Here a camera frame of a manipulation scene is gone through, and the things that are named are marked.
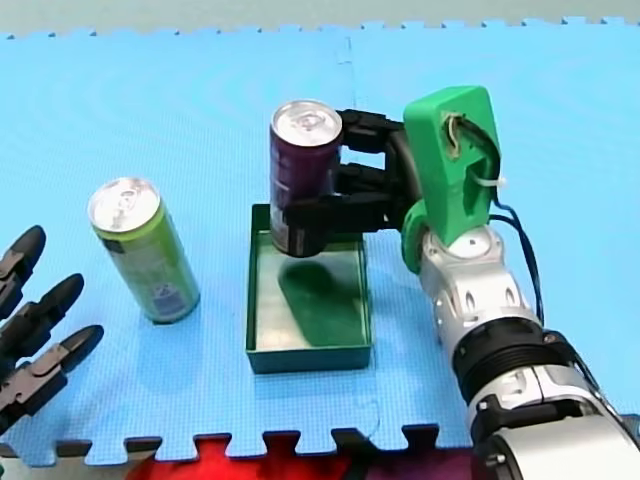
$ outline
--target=purple can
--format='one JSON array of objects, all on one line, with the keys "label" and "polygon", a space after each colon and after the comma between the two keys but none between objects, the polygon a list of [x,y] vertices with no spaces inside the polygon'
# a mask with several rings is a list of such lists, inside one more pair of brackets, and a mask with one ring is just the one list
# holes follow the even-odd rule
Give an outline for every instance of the purple can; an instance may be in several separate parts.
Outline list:
[{"label": "purple can", "polygon": [[273,114],[270,141],[273,243],[289,256],[311,257],[325,247],[325,232],[290,227],[283,209],[292,201],[330,193],[340,163],[342,118],[315,100],[288,102]]}]

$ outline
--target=can lid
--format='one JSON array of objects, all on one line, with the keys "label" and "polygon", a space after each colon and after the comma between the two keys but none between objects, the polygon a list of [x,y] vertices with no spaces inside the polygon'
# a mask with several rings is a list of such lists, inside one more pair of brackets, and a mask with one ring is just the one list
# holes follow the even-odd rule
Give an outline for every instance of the can lid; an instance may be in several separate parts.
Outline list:
[{"label": "can lid", "polygon": [[335,140],[342,118],[333,108],[316,100],[294,100],[273,114],[271,128],[285,142],[299,147],[319,147]]},{"label": "can lid", "polygon": [[105,232],[124,233],[140,228],[160,207],[160,195],[146,180],[122,177],[98,189],[89,200],[89,218]]}]

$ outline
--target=blue floor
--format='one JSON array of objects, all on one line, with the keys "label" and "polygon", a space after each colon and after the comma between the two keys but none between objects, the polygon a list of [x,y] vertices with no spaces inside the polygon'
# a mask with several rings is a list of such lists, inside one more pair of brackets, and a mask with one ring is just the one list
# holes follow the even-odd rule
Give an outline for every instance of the blue floor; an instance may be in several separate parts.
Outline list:
[{"label": "blue floor", "polygon": [[[193,438],[209,434],[231,434],[233,456],[264,453],[269,431],[300,432],[299,453],[334,450],[340,428],[400,449],[403,426],[438,424],[441,446],[468,444],[464,404],[397,234],[367,239],[369,369],[256,377],[243,340],[250,205],[268,200],[274,108],[313,97],[399,119],[409,101],[469,83],[492,95],[502,197],[534,242],[548,325],[574,342],[621,412],[640,413],[640,28],[527,23],[0,41],[0,246],[41,224],[48,246],[26,298],[81,272],[85,292],[54,340],[105,327],[69,386],[1,441],[33,466],[53,464],[55,443],[70,440],[92,442],[94,465],[124,462],[124,441],[139,437],[162,438],[161,460],[194,458]],[[174,326],[141,317],[91,232],[89,196],[123,175],[158,186],[199,279],[200,307]],[[517,239],[505,234],[530,292]]]}]

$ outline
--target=red surface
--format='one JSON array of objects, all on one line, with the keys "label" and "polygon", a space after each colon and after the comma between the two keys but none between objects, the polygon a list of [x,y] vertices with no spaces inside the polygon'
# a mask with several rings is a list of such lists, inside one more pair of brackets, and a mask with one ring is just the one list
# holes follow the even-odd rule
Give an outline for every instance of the red surface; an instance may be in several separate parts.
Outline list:
[{"label": "red surface", "polygon": [[160,463],[147,459],[127,480],[340,480],[350,463],[346,456],[298,457],[296,440],[272,440],[266,457],[233,460],[224,454],[227,442],[207,440],[198,444],[200,460]]},{"label": "red surface", "polygon": [[[226,440],[198,444],[200,459],[191,463],[161,463],[147,459],[127,480],[342,480],[352,460],[346,455],[299,457],[294,453],[297,439],[267,441],[268,455],[255,459],[225,456]],[[372,458],[366,480],[483,480],[472,474],[473,455],[469,450],[424,449],[406,454],[386,454]]]}]

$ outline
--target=screw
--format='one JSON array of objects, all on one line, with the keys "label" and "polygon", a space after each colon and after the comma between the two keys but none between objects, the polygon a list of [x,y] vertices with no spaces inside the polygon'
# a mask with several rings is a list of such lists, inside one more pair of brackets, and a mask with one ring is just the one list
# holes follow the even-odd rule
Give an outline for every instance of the screw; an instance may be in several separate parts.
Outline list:
[{"label": "screw", "polygon": [[487,468],[493,469],[493,468],[496,468],[498,465],[502,465],[506,461],[507,461],[507,457],[505,457],[503,454],[494,453],[493,455],[490,455],[487,457],[484,464],[487,466]]}]

